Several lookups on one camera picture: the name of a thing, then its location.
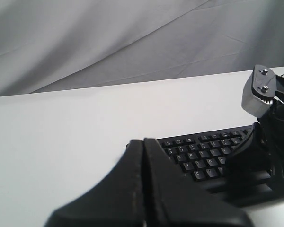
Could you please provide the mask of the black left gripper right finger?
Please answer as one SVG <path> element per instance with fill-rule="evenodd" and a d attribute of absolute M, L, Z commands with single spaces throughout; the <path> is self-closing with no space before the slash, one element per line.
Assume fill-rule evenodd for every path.
<path fill-rule="evenodd" d="M 143 192 L 148 227 L 252 227 L 243 210 L 201 189 L 155 139 L 143 141 Z"/>

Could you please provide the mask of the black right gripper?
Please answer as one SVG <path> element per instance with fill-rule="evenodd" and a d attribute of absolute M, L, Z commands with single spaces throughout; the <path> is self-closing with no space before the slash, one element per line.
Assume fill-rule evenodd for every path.
<path fill-rule="evenodd" d="M 284 78 L 276 76 L 273 104 L 226 157 L 226 180 L 231 187 L 266 183 L 284 189 Z"/>

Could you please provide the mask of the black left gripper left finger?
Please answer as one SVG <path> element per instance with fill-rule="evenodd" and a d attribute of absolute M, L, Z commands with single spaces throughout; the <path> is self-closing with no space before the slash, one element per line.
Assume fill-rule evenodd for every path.
<path fill-rule="evenodd" d="M 115 167 L 91 190 L 56 209 L 47 227 L 143 227 L 143 142 L 132 140 Z"/>

